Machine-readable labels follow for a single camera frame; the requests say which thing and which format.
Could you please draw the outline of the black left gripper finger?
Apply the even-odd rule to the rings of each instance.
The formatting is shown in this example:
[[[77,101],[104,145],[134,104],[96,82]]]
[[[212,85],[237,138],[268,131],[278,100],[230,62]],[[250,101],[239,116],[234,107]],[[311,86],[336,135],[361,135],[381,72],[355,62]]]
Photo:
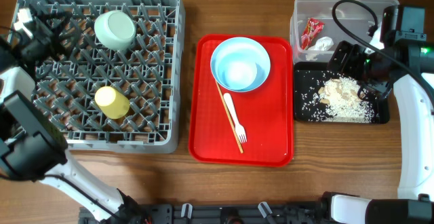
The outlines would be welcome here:
[[[55,61],[59,61],[60,55],[67,58],[71,56],[73,49],[77,44],[77,32],[68,33],[61,36],[53,36],[50,45],[50,57]]]
[[[38,7],[34,7],[32,5],[30,5],[28,8],[31,12],[31,17],[32,17],[31,21],[29,22],[29,25],[31,26],[36,25],[37,23],[36,19],[38,19],[48,27],[57,27],[59,24],[62,24],[63,22],[66,22],[68,24],[67,18],[70,18],[72,16],[70,12],[51,13],[50,11],[47,11],[45,8],[41,10]]]

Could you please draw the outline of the rice and food scraps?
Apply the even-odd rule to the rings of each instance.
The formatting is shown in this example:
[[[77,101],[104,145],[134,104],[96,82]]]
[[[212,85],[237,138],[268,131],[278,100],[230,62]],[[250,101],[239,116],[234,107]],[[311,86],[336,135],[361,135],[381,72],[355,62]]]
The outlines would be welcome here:
[[[307,91],[296,91],[300,99],[296,117],[308,122],[348,122],[368,124],[375,120],[372,102],[364,89],[352,78],[313,80]]]

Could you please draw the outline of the green saucer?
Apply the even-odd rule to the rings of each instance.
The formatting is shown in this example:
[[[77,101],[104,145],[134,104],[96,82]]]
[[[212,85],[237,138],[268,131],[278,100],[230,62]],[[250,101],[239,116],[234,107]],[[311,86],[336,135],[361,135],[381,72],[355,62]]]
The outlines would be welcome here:
[[[131,46],[136,36],[136,26],[127,14],[113,10],[97,17],[94,32],[104,47],[124,51]]]

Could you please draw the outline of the white napkin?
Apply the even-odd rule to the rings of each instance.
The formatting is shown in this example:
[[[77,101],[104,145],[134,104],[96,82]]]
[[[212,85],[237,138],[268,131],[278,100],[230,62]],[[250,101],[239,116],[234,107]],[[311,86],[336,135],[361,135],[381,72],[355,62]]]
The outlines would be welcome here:
[[[314,45],[307,49],[306,61],[316,61],[318,55],[328,51],[334,45],[331,37],[319,38]]]

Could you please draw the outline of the yellow plastic cup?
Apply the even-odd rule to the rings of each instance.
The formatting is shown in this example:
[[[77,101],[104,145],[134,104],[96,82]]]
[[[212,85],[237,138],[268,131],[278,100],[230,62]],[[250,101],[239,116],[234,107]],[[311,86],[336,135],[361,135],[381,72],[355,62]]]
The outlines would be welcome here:
[[[99,109],[110,119],[119,119],[130,110],[128,98],[110,86],[99,88],[94,100]]]

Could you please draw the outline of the red snack wrapper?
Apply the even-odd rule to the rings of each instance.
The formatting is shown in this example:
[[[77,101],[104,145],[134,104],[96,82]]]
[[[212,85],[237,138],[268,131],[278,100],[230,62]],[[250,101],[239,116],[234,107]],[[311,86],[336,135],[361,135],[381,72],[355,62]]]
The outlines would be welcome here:
[[[324,26],[325,24],[322,21],[314,18],[309,18],[300,38],[300,47],[303,50],[307,50],[312,40],[323,30]]]

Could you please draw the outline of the large light blue plate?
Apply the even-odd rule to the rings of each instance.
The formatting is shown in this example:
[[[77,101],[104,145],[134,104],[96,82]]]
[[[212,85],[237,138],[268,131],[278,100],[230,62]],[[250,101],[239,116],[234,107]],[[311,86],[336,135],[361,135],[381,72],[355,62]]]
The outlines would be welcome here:
[[[250,60],[257,68],[255,80],[246,88],[232,90],[226,86],[224,71],[231,61]],[[232,37],[220,43],[210,58],[210,69],[214,79],[225,89],[233,92],[249,92],[260,87],[271,72],[271,59],[265,48],[247,37]]]

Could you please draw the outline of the small light blue bowl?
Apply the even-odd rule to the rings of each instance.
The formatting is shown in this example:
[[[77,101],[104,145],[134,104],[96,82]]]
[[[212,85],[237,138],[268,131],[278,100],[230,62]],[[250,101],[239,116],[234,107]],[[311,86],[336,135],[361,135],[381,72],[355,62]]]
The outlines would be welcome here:
[[[248,87],[256,78],[257,68],[253,61],[236,60],[228,63],[224,71],[226,86],[232,90]]]

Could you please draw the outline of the white plastic fork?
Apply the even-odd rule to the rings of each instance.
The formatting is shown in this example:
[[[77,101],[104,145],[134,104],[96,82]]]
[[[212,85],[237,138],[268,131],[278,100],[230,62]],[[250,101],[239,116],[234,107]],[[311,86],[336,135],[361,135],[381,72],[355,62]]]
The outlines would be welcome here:
[[[229,113],[232,117],[233,123],[235,125],[235,132],[238,136],[238,139],[240,140],[240,143],[246,143],[247,142],[247,135],[245,132],[245,128],[240,124],[237,116],[237,112],[235,110],[235,105],[233,102],[233,99],[229,93],[225,93],[223,95],[225,104],[227,109],[229,110]]]

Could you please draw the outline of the wooden chopstick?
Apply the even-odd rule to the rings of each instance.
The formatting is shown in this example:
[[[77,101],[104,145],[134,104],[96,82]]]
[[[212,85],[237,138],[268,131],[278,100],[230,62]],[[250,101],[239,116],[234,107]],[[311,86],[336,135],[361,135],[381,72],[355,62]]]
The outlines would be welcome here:
[[[217,82],[216,80],[214,80],[214,82],[215,82],[215,84],[216,84],[216,87],[217,87],[217,90],[218,90],[218,93],[219,93],[219,96],[220,96],[220,99],[221,99],[222,105],[223,105],[223,107],[224,107],[224,111],[225,111],[226,116],[227,116],[227,118],[228,118],[228,121],[229,121],[229,123],[230,123],[230,127],[231,127],[231,130],[232,130],[232,132],[233,132],[233,136],[235,137],[235,141],[236,141],[236,143],[237,143],[237,146],[238,146],[239,152],[242,154],[242,153],[244,153],[244,150],[243,150],[243,147],[241,146],[241,142],[239,141],[239,138],[238,138],[237,133],[236,133],[236,131],[235,131],[235,126],[234,126],[234,124],[233,124],[233,120],[231,119],[231,115],[230,115],[230,113],[229,113],[229,110],[228,110],[228,108],[227,108],[227,105],[226,105],[226,103],[225,103],[225,101],[224,101],[223,93],[222,93],[222,91],[221,91],[221,89],[220,89],[220,86],[219,86],[218,82]]]

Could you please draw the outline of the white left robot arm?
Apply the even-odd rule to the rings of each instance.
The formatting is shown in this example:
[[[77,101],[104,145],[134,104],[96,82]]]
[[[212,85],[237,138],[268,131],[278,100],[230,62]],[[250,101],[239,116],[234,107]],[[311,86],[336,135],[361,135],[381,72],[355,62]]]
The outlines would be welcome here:
[[[133,198],[103,183],[71,155],[61,131],[31,102],[40,79],[36,68],[48,58],[70,56],[80,38],[79,29],[64,32],[72,17],[21,8],[8,28],[17,44],[1,40],[1,178],[59,189],[98,223],[151,223]]]

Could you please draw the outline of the black waste tray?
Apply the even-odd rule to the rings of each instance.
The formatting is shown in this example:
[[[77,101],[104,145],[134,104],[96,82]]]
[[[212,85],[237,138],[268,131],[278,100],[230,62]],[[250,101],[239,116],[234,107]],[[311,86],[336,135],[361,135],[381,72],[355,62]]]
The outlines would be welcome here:
[[[294,66],[294,118],[303,122],[385,124],[387,101],[362,88],[354,79],[327,70],[324,62]]]

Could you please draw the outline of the grey dishwasher rack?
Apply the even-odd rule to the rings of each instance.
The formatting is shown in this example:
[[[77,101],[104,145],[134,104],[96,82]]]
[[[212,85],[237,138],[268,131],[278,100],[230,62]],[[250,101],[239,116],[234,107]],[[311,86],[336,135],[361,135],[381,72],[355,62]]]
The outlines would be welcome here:
[[[180,64],[184,49],[182,0],[17,0],[51,13],[70,12],[64,32],[81,36],[69,58],[46,60],[31,100],[55,125],[72,150],[171,153],[178,145]],[[124,51],[96,38],[94,22],[118,10],[135,23],[136,36]],[[126,96],[130,110],[108,118],[96,91],[110,86]]]

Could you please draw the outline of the clear plastic bin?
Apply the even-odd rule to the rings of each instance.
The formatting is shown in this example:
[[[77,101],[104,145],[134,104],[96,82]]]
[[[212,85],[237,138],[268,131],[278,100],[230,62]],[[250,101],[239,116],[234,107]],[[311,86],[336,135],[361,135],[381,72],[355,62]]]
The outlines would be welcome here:
[[[294,11],[290,21],[290,44],[292,46],[293,62],[328,62],[334,50],[341,41],[352,44],[356,40],[345,34],[332,19],[332,7],[340,0],[295,0]],[[343,3],[336,8],[338,20],[352,33],[361,37],[364,41],[370,41],[367,31],[374,25],[371,14],[353,3]],[[312,45],[322,37],[329,37],[334,45],[324,51],[304,50],[300,47],[302,33],[307,26],[307,20],[314,18],[324,23],[323,30],[314,38]]]

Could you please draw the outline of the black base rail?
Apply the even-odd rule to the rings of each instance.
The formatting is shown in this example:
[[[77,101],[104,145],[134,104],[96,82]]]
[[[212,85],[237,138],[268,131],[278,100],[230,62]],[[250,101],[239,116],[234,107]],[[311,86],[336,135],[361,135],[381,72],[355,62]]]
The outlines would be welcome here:
[[[322,218],[315,212],[315,203],[305,202],[302,205],[280,204],[270,205],[271,214],[264,217],[257,204],[252,205],[226,205],[226,206],[200,206],[194,205],[191,217],[182,213],[181,206],[170,204],[143,205],[151,216],[153,223],[225,223],[229,216],[239,217],[244,223],[333,223],[330,218]]]

